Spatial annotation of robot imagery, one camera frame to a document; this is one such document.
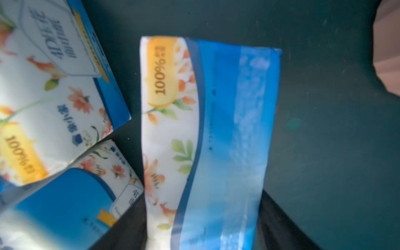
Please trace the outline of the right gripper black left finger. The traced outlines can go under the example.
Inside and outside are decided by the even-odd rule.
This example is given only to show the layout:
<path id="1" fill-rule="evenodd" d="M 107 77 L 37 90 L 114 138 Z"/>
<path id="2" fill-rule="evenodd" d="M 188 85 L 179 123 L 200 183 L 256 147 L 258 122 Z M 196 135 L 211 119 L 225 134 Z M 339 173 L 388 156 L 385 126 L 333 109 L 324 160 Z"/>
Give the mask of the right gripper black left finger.
<path id="1" fill-rule="evenodd" d="M 142 194 L 92 250 L 143 250 L 147 241 L 146 206 Z"/>

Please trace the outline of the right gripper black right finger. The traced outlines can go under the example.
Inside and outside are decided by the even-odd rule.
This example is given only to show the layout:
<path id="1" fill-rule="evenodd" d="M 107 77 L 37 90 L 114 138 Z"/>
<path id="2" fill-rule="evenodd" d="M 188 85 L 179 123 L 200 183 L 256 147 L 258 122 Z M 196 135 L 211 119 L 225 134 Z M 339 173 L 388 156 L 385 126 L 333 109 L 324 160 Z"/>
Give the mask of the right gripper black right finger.
<path id="1" fill-rule="evenodd" d="M 319 250 L 311 240 L 263 191 L 257 221 L 256 242 L 261 250 Z"/>

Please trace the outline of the blue floral tissue pack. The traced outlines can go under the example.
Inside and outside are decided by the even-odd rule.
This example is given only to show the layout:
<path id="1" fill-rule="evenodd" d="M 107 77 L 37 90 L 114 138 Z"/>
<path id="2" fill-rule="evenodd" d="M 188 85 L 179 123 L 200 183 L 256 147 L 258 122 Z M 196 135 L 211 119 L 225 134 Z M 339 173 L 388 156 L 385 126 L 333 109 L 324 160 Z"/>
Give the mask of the blue floral tissue pack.
<path id="1" fill-rule="evenodd" d="M 141 38 L 148 250 L 253 247 L 281 54 L 186 37 Z"/>

